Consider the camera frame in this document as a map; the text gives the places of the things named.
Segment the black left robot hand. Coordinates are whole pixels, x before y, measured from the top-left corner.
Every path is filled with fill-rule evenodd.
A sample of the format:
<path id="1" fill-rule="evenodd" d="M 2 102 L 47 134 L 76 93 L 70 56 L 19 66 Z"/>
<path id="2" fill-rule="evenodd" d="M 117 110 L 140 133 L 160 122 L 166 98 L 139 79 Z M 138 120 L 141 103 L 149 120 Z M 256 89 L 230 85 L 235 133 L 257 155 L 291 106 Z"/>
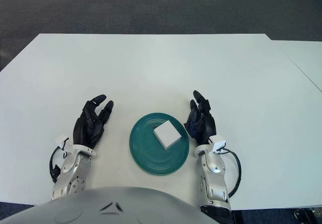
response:
<path id="1" fill-rule="evenodd" d="M 84 145 L 94 149 L 103 135 L 104 125 L 108 121 L 114 103 L 109 101 L 97 115 L 95 109 L 106 100 L 102 94 L 87 101 L 73 129 L 73 144 Z"/>

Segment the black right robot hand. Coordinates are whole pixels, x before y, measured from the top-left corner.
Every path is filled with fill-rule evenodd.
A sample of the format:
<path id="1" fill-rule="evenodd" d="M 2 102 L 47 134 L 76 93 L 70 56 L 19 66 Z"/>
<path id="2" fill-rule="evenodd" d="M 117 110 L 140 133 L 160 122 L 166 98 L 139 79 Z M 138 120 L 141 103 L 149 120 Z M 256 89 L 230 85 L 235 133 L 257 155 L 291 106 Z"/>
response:
<path id="1" fill-rule="evenodd" d="M 190 114 L 184 127 L 197 146 L 209 144 L 211 136 L 216 135 L 216 126 L 210 104 L 197 90 L 193 91 L 194 100 L 190 101 Z"/>

